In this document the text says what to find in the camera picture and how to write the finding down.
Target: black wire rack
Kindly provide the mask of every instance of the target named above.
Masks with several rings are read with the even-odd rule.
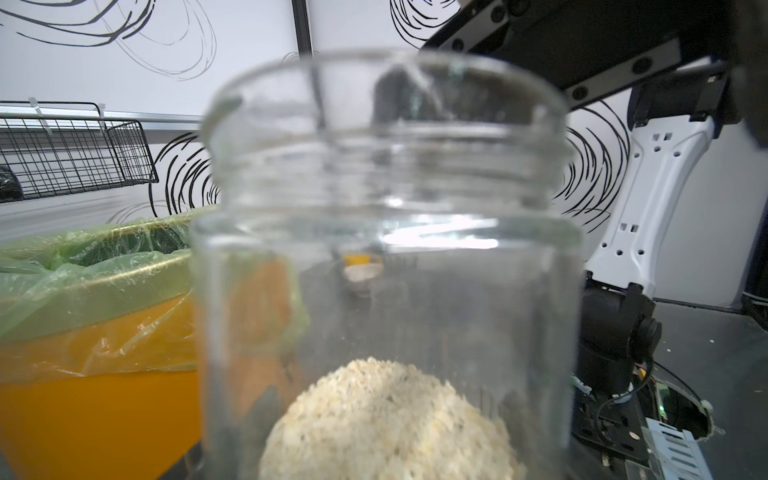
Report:
[[[157,182],[144,129],[105,119],[85,102],[0,101],[37,114],[0,113],[0,203]],[[98,117],[43,115],[37,104],[95,108]]]

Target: glass jar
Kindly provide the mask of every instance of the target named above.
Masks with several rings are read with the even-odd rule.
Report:
[[[566,112],[526,71],[437,53],[219,91],[223,199],[193,227],[208,478],[561,478],[582,283],[581,232],[549,210]],[[491,444],[511,469],[473,471]]]

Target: table surface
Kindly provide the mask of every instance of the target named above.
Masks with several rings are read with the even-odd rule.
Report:
[[[654,317],[663,325],[654,358],[713,406],[721,432],[700,443],[712,476],[768,478],[768,333],[748,316],[667,303]]]

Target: jar rim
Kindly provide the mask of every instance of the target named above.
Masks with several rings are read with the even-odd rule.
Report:
[[[299,61],[287,63],[274,61],[256,66],[237,75],[214,94],[200,126],[201,139],[205,144],[208,144],[219,123],[241,106],[241,99],[233,97],[232,92],[237,91],[245,84],[272,74],[279,74],[282,71],[295,71],[313,66],[320,67],[354,61],[378,62],[392,66],[410,63],[423,66],[460,67],[485,74],[496,74],[500,78],[512,78],[522,87],[535,93],[538,96],[537,101],[545,104],[551,111],[561,112],[564,116],[568,112],[568,104],[562,92],[554,85],[531,71],[494,58],[445,51],[419,51],[415,53],[391,49],[342,50],[313,55],[309,58],[305,57]]]

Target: grain pile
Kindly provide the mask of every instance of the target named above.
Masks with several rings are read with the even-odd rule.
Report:
[[[522,480],[503,422],[413,365],[355,360],[274,426],[261,480]]]

